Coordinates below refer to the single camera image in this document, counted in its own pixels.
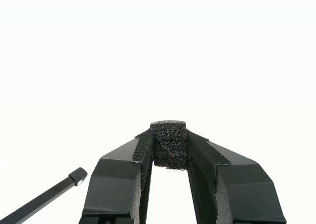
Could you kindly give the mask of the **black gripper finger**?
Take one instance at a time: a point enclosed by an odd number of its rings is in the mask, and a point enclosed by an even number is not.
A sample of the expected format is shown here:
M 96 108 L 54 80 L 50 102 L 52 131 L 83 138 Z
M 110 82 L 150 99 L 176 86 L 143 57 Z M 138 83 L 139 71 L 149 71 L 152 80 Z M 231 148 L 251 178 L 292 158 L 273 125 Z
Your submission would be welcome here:
M 153 148 L 154 135 L 147 130 L 99 159 L 79 223 L 146 223 Z
M 275 185 L 256 161 L 191 131 L 187 149 L 197 223 L 286 223 Z

